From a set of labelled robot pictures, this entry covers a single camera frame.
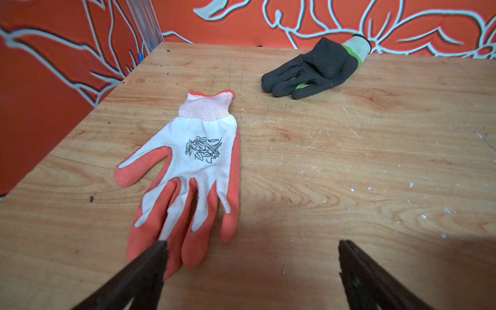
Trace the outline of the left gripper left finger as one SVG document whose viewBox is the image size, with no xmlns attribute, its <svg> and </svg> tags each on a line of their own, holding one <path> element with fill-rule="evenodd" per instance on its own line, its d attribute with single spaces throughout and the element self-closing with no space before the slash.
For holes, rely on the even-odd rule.
<svg viewBox="0 0 496 310">
<path fill-rule="evenodd" d="M 156 309 L 168 258 L 167 242 L 155 242 L 74 309 Z"/>
</svg>

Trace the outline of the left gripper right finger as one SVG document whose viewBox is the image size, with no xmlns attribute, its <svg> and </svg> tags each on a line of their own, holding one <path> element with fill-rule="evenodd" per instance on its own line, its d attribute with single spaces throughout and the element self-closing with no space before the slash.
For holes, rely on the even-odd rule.
<svg viewBox="0 0 496 310">
<path fill-rule="evenodd" d="M 433 309 L 351 240 L 341 240 L 338 252 L 340 277 L 351 310 Z"/>
</svg>

